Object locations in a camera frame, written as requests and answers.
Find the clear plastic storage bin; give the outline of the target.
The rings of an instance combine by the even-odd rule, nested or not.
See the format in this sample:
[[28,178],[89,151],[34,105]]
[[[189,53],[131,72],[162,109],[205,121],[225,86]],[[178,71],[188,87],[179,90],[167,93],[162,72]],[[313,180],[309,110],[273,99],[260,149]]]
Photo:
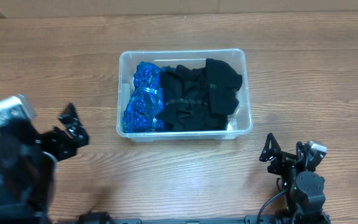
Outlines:
[[[193,131],[193,132],[157,132],[157,133],[125,133],[122,117],[133,94],[136,68],[141,62],[150,62],[159,67],[184,65],[187,68],[205,66],[207,58],[228,63],[238,74],[242,75],[241,89],[236,93],[239,100],[235,112],[228,116],[225,131]],[[250,105],[249,84],[247,79],[246,55],[241,49],[203,49],[203,50],[166,50],[166,51],[126,51],[119,58],[119,81],[117,93],[117,133],[134,142],[217,139],[232,140],[252,131],[253,119]]]

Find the black garment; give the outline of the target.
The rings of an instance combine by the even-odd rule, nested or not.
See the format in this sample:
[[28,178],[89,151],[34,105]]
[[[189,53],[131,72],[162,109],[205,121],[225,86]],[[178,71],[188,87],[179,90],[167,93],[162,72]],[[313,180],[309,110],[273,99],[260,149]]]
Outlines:
[[228,63],[207,58],[203,68],[164,67],[164,109],[157,118],[167,131],[223,131],[239,100],[243,76]]

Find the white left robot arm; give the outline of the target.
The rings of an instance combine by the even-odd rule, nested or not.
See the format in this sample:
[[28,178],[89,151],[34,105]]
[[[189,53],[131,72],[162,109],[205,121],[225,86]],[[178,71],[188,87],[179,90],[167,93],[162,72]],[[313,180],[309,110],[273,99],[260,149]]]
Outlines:
[[0,110],[0,223],[50,223],[54,173],[90,138],[72,103],[58,117],[64,129],[39,133],[23,105]]

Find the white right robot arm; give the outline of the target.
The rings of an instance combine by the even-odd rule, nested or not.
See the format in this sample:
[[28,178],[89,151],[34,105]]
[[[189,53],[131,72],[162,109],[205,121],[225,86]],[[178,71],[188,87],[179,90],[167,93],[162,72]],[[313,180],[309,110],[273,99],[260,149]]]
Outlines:
[[268,220],[269,223],[331,223],[329,216],[323,212],[326,201],[325,179],[315,172],[316,167],[325,158],[327,150],[328,148],[318,141],[299,141],[296,143],[295,153],[290,154],[281,150],[272,133],[267,135],[259,161],[269,161],[267,171],[278,175],[278,194],[261,207],[256,218],[257,223],[266,220],[262,216],[263,211],[281,196],[285,197],[286,208],[276,211]]

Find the blue sparkly garment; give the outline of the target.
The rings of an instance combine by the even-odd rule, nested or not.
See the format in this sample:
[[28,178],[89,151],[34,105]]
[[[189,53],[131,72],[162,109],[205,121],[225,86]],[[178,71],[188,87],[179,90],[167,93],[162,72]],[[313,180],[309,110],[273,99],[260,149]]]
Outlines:
[[150,62],[141,62],[134,74],[134,92],[122,118],[125,133],[162,132],[165,124],[157,115],[163,111],[162,69]]

